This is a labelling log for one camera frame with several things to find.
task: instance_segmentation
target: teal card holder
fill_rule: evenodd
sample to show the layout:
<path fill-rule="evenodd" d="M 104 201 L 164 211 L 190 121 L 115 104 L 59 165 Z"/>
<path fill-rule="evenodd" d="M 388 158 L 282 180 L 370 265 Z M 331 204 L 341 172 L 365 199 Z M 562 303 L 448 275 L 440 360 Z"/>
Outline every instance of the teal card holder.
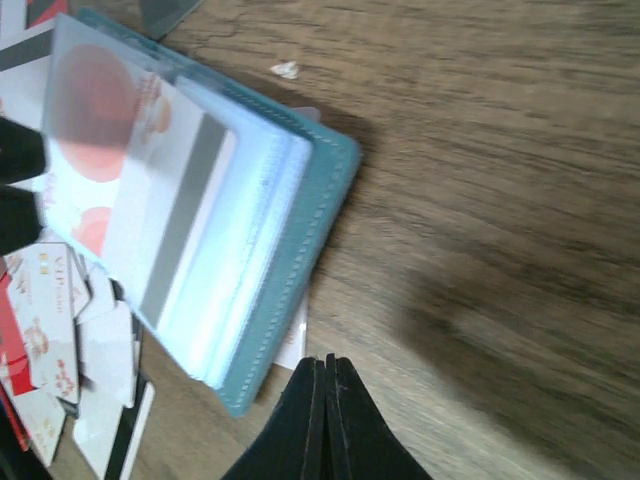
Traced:
<path fill-rule="evenodd" d="M 216 389 L 234 416 L 247 412 L 277 354 L 361 160 L 358 144 L 250 88 L 88 8 L 77 19 L 157 62 L 170 82 L 184 76 L 307 139 L 312 153 L 235 353 Z"/>

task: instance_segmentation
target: white debris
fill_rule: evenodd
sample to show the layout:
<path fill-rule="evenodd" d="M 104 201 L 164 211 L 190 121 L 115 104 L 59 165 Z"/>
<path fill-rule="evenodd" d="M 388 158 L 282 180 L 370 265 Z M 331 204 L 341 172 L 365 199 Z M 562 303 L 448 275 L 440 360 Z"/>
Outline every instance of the white debris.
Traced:
<path fill-rule="evenodd" d="M 274 65 L 270 68 L 270 70 L 279 77 L 282 77 L 286 80 L 295 80 L 296 78 L 298 78 L 298 72 L 300 69 L 298 68 L 298 64 L 296 62 L 285 62 Z"/>

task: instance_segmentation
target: wallet stitching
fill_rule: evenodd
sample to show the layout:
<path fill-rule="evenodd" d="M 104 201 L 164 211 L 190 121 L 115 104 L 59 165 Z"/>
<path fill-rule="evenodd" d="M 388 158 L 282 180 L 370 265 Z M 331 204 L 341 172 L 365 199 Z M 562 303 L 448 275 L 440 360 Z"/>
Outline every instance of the wallet stitching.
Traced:
<path fill-rule="evenodd" d="M 227 94 L 229 96 L 234 96 L 237 98 L 242 99 L 245 102 L 248 102 L 249 104 L 253 105 L 254 107 L 256 107 L 258 110 L 263 111 L 263 112 L 268 112 L 271 115 L 275 116 L 276 118 L 278 118 L 279 120 L 285 122 L 286 124 L 290 125 L 290 126 L 296 126 L 296 122 L 294 122 L 293 120 L 291 120 L 290 118 L 285 117 L 284 115 L 277 113 L 275 111 L 273 111 L 272 109 L 265 107 L 264 105 L 261 105 L 259 103 L 257 103 L 255 100 L 253 100 L 250 97 L 247 97 L 243 94 L 237 93 L 237 92 L 227 92 Z M 327 137 L 323 137 L 321 135 L 318 135 L 314 132 L 312 132 L 311 130 L 304 128 L 304 127 L 300 127 L 302 128 L 302 130 L 307 133 L 308 135 L 311 135 L 313 138 L 315 138 L 316 140 L 319 140 L 323 143 L 329 144 L 331 147 L 333 147 L 334 150 L 338 151 L 338 158 L 339 161 L 338 163 L 336 163 L 334 169 L 333 169 L 333 174 L 331 175 L 331 182 L 327 184 L 326 188 L 324 189 L 324 193 L 322 195 L 322 203 L 318 206 L 318 208 L 316 209 L 313 218 L 314 220 L 311 221 L 311 224 L 309 226 L 309 229 L 307 230 L 307 233 L 305 234 L 305 238 L 304 241 L 302 242 L 302 246 L 300 247 L 300 249 L 298 250 L 298 256 L 296 257 L 295 263 L 293 265 L 293 268 L 291 269 L 291 272 L 289 273 L 289 278 L 287 279 L 287 282 L 285 283 L 285 288 L 282 292 L 282 296 L 280 297 L 280 300 L 278 301 L 278 306 L 276 307 L 276 311 L 273 314 L 273 317 L 271 318 L 271 320 L 269 321 L 269 327 L 267 328 L 267 333 L 265 335 L 265 338 L 262 340 L 262 344 L 260 345 L 260 348 L 258 349 L 258 353 L 256 354 L 255 358 L 253 359 L 251 368 L 249 369 L 249 373 L 247 374 L 247 378 L 245 378 L 244 380 L 244 384 L 242 385 L 242 388 L 240 389 L 240 392 L 238 393 L 238 397 L 236 398 L 234 404 L 233 404 L 233 408 L 238 408 L 242 405 L 242 399 L 246 396 L 247 394 L 247 390 L 249 389 L 249 385 L 251 384 L 251 382 L 253 381 L 253 377 L 255 376 L 255 372 L 258 369 L 258 365 L 260 365 L 260 361 L 262 360 L 262 357 L 264 356 L 264 351 L 267 349 L 266 345 L 267 343 L 269 343 L 271 337 L 272 337 L 272 332 L 275 329 L 275 323 L 278 320 L 278 317 L 282 314 L 282 311 L 284 310 L 284 306 L 286 304 L 287 298 L 289 297 L 291 291 L 293 290 L 291 287 L 294 284 L 295 279 L 298 277 L 299 272 L 300 272 L 300 267 L 302 266 L 302 262 L 303 262 L 303 256 L 305 255 L 305 253 L 307 252 L 307 247 L 308 245 L 311 243 L 311 237 L 313 236 L 313 233 L 315 231 L 315 229 L 317 228 L 318 224 L 320 223 L 319 219 L 324 215 L 324 212 L 327 209 L 327 199 L 329 198 L 328 193 L 333 190 L 335 188 L 336 182 L 337 182 L 337 172 L 342 170 L 342 168 L 344 167 L 345 164 L 345 158 L 344 158 L 344 152 L 342 151 L 342 149 L 340 148 L 340 145 L 338 145 L 336 142 L 328 139 Z M 223 398 L 223 399 L 228 399 L 229 397 L 223 392 L 220 391 L 218 392 L 218 394 Z"/>

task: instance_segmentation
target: gray stripe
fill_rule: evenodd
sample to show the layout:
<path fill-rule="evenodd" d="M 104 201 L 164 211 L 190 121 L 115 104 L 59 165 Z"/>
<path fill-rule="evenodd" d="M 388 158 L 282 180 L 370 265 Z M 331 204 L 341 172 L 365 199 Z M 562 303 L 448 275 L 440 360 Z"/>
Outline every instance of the gray stripe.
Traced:
<path fill-rule="evenodd" d="M 0 72 L 48 57 L 51 53 L 53 30 L 28 38 L 0 51 Z"/>
<path fill-rule="evenodd" d="M 203 117 L 140 305 L 151 326 L 155 327 L 160 319 L 225 134 L 226 129 L 213 118 Z"/>

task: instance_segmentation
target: wooden table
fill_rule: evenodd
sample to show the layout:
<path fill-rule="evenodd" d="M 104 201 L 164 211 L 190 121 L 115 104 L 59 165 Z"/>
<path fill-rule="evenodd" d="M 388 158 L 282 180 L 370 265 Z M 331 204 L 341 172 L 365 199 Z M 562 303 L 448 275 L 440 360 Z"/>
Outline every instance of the wooden table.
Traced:
<path fill-rule="evenodd" d="M 208 0 L 165 40 L 362 143 L 309 353 L 348 355 L 437 480 L 639 478 L 638 25 L 634 0 Z M 143 368 L 140 479 L 220 477 L 289 376 L 235 420 L 150 338 Z M 52 471 L 89 478 L 69 431 Z"/>

